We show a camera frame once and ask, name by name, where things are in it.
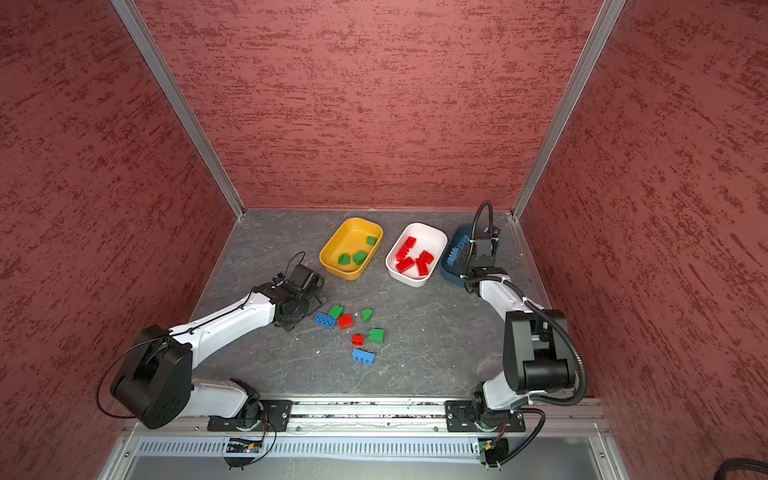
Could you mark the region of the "green lego pile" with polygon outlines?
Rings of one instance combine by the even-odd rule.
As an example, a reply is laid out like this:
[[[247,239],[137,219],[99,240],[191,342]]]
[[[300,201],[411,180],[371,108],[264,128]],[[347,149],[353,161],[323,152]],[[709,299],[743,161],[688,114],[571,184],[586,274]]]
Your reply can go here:
[[[342,307],[341,305],[334,305],[334,306],[333,306],[333,307],[330,309],[330,311],[329,311],[329,313],[328,313],[328,315],[329,315],[329,316],[331,316],[331,317],[333,317],[333,318],[335,318],[335,319],[337,319],[337,318],[338,318],[339,316],[341,316],[342,314],[343,314],[343,307]]]

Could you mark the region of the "red lego top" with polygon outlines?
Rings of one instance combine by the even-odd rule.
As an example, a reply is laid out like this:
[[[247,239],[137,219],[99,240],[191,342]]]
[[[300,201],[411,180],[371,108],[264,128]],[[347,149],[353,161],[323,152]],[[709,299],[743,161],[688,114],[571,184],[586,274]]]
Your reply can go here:
[[[429,266],[429,265],[431,265],[433,263],[434,256],[431,253],[429,253],[428,251],[424,250],[424,251],[421,252],[419,257],[417,258],[417,261],[421,262],[425,266]]]

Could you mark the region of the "red lego pile bottom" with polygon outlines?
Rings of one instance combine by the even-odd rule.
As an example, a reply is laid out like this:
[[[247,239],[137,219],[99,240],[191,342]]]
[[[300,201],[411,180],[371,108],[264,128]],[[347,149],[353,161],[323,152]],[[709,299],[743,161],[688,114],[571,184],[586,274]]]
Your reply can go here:
[[[354,318],[351,314],[341,315],[337,318],[337,326],[341,330],[346,330],[354,326]]]

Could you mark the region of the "red lego pile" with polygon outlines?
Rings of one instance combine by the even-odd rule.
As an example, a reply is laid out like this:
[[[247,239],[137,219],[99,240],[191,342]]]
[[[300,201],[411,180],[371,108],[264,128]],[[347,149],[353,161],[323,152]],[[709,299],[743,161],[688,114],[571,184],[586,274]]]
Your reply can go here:
[[[428,265],[425,264],[422,260],[417,260],[416,266],[418,269],[418,275],[420,277],[426,277],[429,274]]]
[[[341,330],[346,330],[354,326],[354,318],[351,314],[341,315],[337,318],[337,326]]]

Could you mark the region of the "red lego diagonal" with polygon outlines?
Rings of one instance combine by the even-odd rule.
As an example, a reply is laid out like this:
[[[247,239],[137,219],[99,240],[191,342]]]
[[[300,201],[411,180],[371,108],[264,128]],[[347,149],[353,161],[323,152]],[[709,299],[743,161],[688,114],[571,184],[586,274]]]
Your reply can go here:
[[[412,236],[408,236],[396,253],[396,256],[395,256],[396,261],[402,262],[403,260],[405,260],[408,257],[411,249],[414,247],[415,243],[416,243],[416,239]]]

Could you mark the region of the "green lego square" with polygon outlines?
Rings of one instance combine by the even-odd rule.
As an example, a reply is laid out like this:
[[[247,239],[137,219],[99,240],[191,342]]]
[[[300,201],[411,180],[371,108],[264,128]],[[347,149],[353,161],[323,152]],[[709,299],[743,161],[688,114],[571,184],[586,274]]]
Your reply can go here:
[[[385,332],[383,329],[371,329],[369,332],[369,340],[372,343],[382,344],[384,342]]]

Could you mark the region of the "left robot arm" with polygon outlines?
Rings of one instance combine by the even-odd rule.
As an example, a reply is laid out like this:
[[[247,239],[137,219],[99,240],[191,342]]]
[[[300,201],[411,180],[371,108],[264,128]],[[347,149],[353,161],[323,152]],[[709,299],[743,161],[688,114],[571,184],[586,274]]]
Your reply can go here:
[[[325,279],[299,264],[285,276],[253,287],[242,299],[170,329],[151,325],[118,359],[110,394],[148,429],[178,418],[207,417],[230,430],[266,429],[260,393],[239,379],[195,376],[208,357],[253,331],[274,325],[287,332],[326,302]]]

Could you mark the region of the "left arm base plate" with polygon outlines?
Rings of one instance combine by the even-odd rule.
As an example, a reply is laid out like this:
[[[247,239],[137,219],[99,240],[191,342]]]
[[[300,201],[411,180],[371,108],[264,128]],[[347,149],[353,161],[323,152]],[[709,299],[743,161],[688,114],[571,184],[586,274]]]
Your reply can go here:
[[[233,417],[209,418],[207,430],[211,432],[240,432],[242,434],[271,429],[284,432],[291,417],[291,400],[247,400]]]

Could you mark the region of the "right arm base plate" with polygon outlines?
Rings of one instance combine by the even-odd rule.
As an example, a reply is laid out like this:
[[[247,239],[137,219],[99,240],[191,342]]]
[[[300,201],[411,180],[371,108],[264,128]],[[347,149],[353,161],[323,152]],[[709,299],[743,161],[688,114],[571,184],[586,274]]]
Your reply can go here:
[[[521,413],[490,410],[470,400],[448,400],[444,408],[447,430],[452,433],[522,433],[526,430]]]

